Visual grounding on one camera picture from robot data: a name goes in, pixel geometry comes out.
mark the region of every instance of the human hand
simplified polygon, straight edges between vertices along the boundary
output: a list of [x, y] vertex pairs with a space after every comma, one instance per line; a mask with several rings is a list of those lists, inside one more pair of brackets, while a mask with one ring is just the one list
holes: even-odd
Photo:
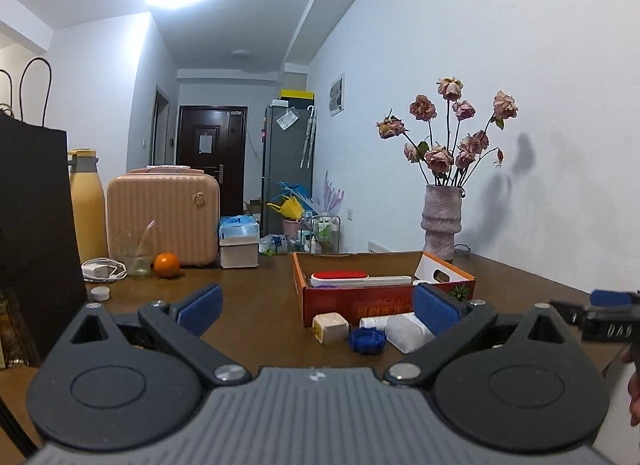
[[[626, 350], [622, 353], [622, 362], [633, 362], [630, 350]], [[631, 427], [635, 427], [640, 423], [640, 379], [638, 374], [634, 373], [629, 379], [629, 383], [626, 390], [631, 395], [631, 402], [629, 402], [629, 412], [631, 413]]]

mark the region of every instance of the small beige box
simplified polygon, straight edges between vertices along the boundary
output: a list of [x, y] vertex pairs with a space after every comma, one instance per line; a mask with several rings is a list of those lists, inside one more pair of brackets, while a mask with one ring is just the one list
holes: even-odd
[[339, 313], [321, 313], [314, 317], [311, 329], [320, 344], [331, 344], [346, 340], [349, 336], [349, 323]]

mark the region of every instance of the door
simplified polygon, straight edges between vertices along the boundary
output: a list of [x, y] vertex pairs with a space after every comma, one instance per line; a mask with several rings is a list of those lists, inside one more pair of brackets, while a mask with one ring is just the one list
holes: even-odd
[[246, 108], [181, 106], [178, 124], [178, 165], [217, 179], [222, 216], [242, 214]]
[[166, 143], [164, 145], [164, 164], [166, 166], [173, 166], [175, 164], [175, 126], [178, 121], [178, 113], [176, 109], [169, 107], [169, 118], [167, 120], [168, 126], [166, 129]]
[[156, 90], [156, 103], [154, 105], [153, 129], [151, 134], [151, 153], [149, 164], [152, 166], [164, 166], [173, 163], [173, 156], [167, 157], [168, 137], [173, 132], [169, 132], [169, 101]]

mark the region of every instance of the green leaf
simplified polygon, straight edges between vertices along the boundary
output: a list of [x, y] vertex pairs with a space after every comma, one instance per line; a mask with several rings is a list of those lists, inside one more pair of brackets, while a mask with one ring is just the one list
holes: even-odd
[[420, 156], [424, 157], [425, 153], [429, 152], [429, 144], [427, 144], [427, 142], [425, 142], [424, 140], [420, 142], [420, 144], [418, 144], [418, 153], [420, 153]]
[[451, 297], [455, 297], [458, 301], [466, 301], [466, 298], [469, 297], [471, 290], [466, 285], [456, 285], [453, 290], [449, 292]]

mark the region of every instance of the pink suitcase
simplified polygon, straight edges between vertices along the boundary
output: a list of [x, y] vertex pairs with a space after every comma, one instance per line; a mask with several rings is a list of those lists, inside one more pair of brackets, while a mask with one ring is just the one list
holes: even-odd
[[136, 169], [107, 187], [107, 238], [117, 258], [123, 234], [156, 220], [148, 235], [151, 255], [173, 252], [183, 265], [204, 266], [218, 257], [220, 187], [199, 169]]

